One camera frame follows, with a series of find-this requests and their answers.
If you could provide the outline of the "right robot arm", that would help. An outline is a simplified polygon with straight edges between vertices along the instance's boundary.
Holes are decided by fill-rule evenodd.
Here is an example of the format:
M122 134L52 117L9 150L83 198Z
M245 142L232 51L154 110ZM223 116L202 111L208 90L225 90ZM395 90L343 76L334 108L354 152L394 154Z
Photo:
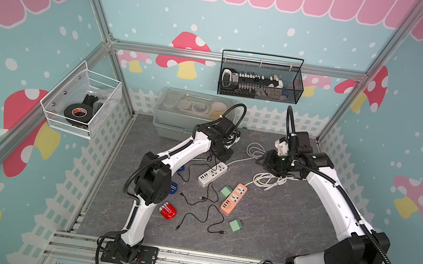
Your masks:
M286 135L259 163L279 179L305 180L325 208L338 242L320 253L297 255L284 264L392 264L387 255L390 240L364 219L340 183L333 162L313 151L307 132L296 130L292 107L286 111Z

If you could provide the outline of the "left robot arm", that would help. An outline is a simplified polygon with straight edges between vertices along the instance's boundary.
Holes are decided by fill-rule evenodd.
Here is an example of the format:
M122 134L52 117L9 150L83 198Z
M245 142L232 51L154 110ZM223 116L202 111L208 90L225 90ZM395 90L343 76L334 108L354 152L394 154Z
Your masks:
M123 257L138 251L151 214L169 195L172 176L180 167L205 153L210 153L218 164L231 158L231 147L240 137L238 126L246 114L246 105L233 105L214 121L195 125L189 138L173 148L143 156L139 168L123 187L125 195L134 201L127 223L114 241Z

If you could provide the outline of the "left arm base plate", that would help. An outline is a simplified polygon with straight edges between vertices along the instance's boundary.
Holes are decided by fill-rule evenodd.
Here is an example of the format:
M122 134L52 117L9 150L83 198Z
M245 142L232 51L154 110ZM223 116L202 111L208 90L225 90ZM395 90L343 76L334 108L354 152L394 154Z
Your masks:
M110 241L100 251L100 261L117 264L155 264L159 249L137 245L128 247L124 242Z

